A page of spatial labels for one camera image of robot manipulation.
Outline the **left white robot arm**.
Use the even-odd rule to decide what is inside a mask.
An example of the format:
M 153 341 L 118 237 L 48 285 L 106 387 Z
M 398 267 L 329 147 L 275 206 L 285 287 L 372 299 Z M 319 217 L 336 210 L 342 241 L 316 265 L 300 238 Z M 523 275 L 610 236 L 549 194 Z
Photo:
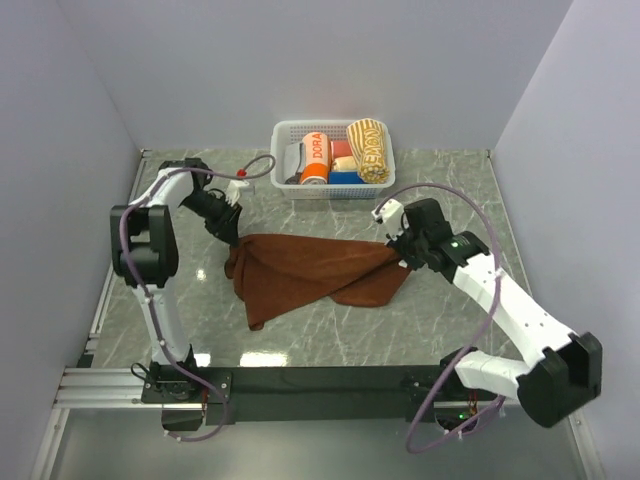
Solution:
M 241 168 L 227 175 L 227 188 L 208 190 L 216 174 L 199 158 L 167 161 L 138 198 L 110 212 L 114 273 L 133 291 L 151 339 L 151 363 L 145 384 L 175 402 L 214 397 L 224 390 L 198 371 L 193 347 L 178 314 L 174 277 L 179 253 L 172 214 L 184 207 L 204 220 L 205 229 L 230 246 L 238 244 L 241 192 L 249 186 Z

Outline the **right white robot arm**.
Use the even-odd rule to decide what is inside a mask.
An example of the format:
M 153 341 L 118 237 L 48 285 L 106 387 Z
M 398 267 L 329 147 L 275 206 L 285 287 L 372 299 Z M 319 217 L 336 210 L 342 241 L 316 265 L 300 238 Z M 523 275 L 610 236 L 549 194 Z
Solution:
M 437 200 L 373 211 L 401 266 L 428 267 L 474 300 L 519 351 L 518 360 L 463 347 L 444 359 L 427 398 L 461 399 L 484 390 L 516 399 L 538 425 L 550 428 L 598 398 L 603 349 L 591 333 L 577 334 L 542 308 L 501 267 L 498 256 L 470 231 L 453 232 Z

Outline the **brown towel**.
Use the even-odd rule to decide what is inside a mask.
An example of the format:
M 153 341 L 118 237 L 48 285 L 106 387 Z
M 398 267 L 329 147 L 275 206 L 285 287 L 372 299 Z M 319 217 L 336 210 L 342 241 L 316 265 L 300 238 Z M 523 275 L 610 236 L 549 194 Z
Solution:
M 224 272 L 244 303 L 248 328 L 323 298 L 350 307 L 388 305 L 410 275 L 378 242 L 285 234 L 242 237 Z

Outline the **yellow striped Doraemon towel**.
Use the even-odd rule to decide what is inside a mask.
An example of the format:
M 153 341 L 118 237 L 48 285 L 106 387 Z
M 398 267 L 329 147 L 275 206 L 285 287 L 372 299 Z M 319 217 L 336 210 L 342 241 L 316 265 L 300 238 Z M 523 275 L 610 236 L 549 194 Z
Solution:
M 385 183 L 390 170 L 383 123 L 371 118 L 357 120 L 347 127 L 346 133 L 360 179 L 368 184 Z

